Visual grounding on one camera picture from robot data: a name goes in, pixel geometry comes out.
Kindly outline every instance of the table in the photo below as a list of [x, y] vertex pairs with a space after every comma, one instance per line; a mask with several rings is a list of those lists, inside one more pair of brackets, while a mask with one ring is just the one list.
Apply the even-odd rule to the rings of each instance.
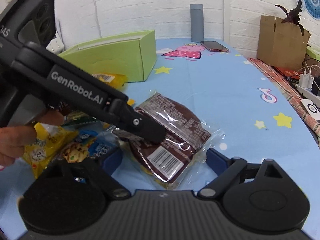
[[[294, 109], [259, 70], [230, 46], [213, 53], [190, 39], [157, 40], [158, 60], [147, 81], [130, 83], [124, 91], [139, 104], [156, 90], [220, 127], [225, 138], [216, 143], [227, 157], [251, 163], [276, 160], [307, 195], [311, 210], [304, 230], [320, 239], [320, 151]], [[179, 189], [202, 188], [216, 175], [206, 165], [194, 168], [193, 180]], [[129, 190], [156, 189], [128, 158], [113, 177]], [[16, 198], [33, 181], [30, 168], [18, 161], [0, 172], [0, 227], [10, 239], [24, 233]]]

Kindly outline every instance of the tiktok logo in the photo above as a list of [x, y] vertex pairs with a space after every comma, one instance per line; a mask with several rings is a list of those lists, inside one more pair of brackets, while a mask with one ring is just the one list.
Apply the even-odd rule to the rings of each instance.
[[263, 93], [260, 95], [262, 100], [266, 101], [267, 103], [271, 103], [271, 104], [274, 104], [277, 102], [277, 98], [274, 95], [269, 93], [271, 91], [271, 89], [258, 88], [258, 90], [260, 90]]

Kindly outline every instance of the white brick wall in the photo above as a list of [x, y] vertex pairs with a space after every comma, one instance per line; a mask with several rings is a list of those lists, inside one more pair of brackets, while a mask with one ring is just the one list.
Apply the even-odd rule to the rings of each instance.
[[[255, 57], [261, 15], [284, 17], [275, 7], [288, 9], [295, 0], [56, 0], [56, 16], [67, 47], [82, 41], [130, 31], [155, 29], [157, 37], [189, 37], [190, 3], [204, 5], [205, 37], [223, 38], [246, 57]], [[0, 0], [0, 9], [5, 0]], [[312, 35], [310, 43], [320, 46], [320, 21], [301, 14]]]

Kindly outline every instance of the white dot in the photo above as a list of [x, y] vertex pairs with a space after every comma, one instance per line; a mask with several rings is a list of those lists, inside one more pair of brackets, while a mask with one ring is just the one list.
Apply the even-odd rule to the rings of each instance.
[[219, 148], [220, 150], [224, 151], [228, 148], [228, 145], [226, 143], [220, 143]]

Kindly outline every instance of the phone screen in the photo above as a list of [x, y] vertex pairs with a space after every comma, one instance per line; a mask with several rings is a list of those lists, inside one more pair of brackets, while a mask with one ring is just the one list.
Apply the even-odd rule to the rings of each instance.
[[201, 42], [208, 50], [215, 50], [215, 51], [229, 51], [228, 48], [221, 45], [216, 41], [202, 41]]

